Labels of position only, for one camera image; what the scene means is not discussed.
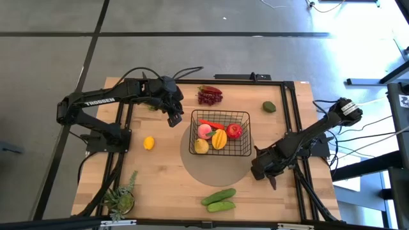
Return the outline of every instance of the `yellow fruit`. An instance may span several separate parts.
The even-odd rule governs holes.
[[[221,150],[228,142],[228,135],[224,130],[216,130],[216,134],[212,136],[212,145],[216,150]]]
[[[197,139],[194,143],[194,151],[199,154],[205,154],[209,151],[209,144],[204,139]]]
[[[145,138],[145,140],[143,141],[143,146],[146,150],[151,150],[154,145],[155,145],[155,140],[152,136]]]

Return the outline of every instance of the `red apple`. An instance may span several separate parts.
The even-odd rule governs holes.
[[[239,124],[230,124],[226,129],[229,138],[237,139],[243,134],[243,129]]]

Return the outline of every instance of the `gray circular mat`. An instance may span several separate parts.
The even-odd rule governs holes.
[[[195,155],[189,152],[190,126],[181,138],[180,156],[189,174],[197,181],[214,187],[223,187],[241,180],[251,167],[256,151],[248,157]]]

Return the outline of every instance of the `wooden tabletop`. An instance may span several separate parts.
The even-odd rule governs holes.
[[[108,77],[105,87],[114,86],[118,78]],[[190,115],[194,109],[209,109],[208,105],[197,102],[195,84],[179,84],[183,92],[183,120],[174,128],[167,124],[167,114],[149,111],[146,105],[136,105],[133,111],[132,140],[125,155],[121,174],[124,185],[134,170],[138,171],[134,196],[135,207],[127,214],[135,219],[175,219],[175,220],[242,220],[242,221],[286,221],[299,222],[297,195],[294,175],[286,169],[276,177],[277,190],[273,190],[268,180],[256,181],[249,171],[239,182],[228,187],[211,187],[195,180],[185,169],[180,157],[181,137],[190,125]],[[280,87],[216,85],[223,91],[223,101],[211,106],[214,110],[247,111],[251,117],[251,135],[254,144],[265,148],[283,137],[286,131]],[[308,82],[295,82],[298,107],[302,126],[316,122],[316,112],[312,104],[313,94]],[[291,97],[287,92],[291,114],[291,124],[295,128]],[[277,106],[277,112],[267,114],[261,104],[269,100]],[[112,123],[116,117],[117,103],[101,105],[96,117]],[[124,108],[122,124],[127,108]],[[155,138],[151,151],[143,148],[147,136]],[[81,180],[75,196],[72,214],[79,213],[90,202],[101,186],[106,153],[91,157],[82,170]],[[314,190],[333,216],[340,218],[338,205],[326,162],[321,158],[309,160]],[[202,198],[225,188],[235,188],[237,193],[231,200],[236,208],[219,213],[208,213],[200,204]],[[304,191],[307,217],[311,217],[308,195]]]

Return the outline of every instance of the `peach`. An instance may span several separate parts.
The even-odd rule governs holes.
[[[203,124],[200,125],[199,128],[197,129],[197,135],[199,136],[199,138],[202,139],[210,139],[211,137],[208,137],[206,134],[210,133],[212,131],[212,128],[210,127],[210,125],[207,124]]]

